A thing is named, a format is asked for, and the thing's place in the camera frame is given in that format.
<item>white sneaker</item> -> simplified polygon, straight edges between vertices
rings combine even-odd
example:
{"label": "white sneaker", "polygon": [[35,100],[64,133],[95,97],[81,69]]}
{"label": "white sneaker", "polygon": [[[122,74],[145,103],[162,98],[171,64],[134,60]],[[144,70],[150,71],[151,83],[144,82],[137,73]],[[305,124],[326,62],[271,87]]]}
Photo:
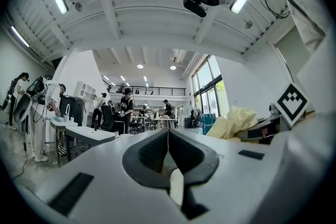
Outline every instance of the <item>white sneaker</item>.
{"label": "white sneaker", "polygon": [[46,156],[46,155],[43,155],[41,159],[35,158],[35,161],[37,163],[46,162],[47,160],[48,160],[48,156]]}

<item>box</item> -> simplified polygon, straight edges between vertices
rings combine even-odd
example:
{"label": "box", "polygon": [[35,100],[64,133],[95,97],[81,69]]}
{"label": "box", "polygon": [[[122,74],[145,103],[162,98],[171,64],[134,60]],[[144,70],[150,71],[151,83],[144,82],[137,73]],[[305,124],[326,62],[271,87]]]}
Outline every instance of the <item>box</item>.
{"label": "box", "polygon": [[202,132],[203,135],[206,135],[216,121],[216,114],[215,113],[201,114],[201,120],[202,120]]}

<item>black camera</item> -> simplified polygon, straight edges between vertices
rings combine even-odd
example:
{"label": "black camera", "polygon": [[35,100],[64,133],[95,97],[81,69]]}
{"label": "black camera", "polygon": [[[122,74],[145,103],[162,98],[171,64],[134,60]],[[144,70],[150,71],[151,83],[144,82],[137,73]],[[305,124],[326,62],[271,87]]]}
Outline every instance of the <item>black camera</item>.
{"label": "black camera", "polygon": [[206,16],[206,11],[201,6],[201,0],[183,0],[183,6],[201,18]]}

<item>white ceiling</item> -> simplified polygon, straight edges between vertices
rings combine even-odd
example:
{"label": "white ceiling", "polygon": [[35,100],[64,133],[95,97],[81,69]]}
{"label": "white ceiling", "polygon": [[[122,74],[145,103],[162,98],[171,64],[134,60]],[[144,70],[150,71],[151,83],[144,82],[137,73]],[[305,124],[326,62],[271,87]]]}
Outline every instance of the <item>white ceiling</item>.
{"label": "white ceiling", "polygon": [[[275,17],[259,0],[248,0],[239,14],[229,5],[209,8],[201,19],[183,7],[183,0],[65,0],[62,15],[54,0],[12,0],[8,21],[31,44],[28,53],[45,66],[77,47],[93,50],[101,74],[121,75],[127,64],[135,73],[144,63],[148,70],[167,69],[172,49],[188,51],[175,76],[181,76],[194,52],[244,62],[244,51],[268,29]],[[82,12],[73,3],[82,5]],[[286,0],[268,0],[280,12]],[[252,21],[251,29],[246,29]],[[134,83],[139,76],[134,76]]]}

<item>white pants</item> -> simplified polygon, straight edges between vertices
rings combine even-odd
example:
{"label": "white pants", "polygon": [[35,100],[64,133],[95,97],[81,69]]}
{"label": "white pants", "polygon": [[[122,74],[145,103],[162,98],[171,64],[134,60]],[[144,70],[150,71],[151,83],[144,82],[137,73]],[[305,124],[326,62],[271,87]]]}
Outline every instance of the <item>white pants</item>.
{"label": "white pants", "polygon": [[46,142],[46,120],[33,107],[29,112],[29,138],[35,158],[41,159]]}

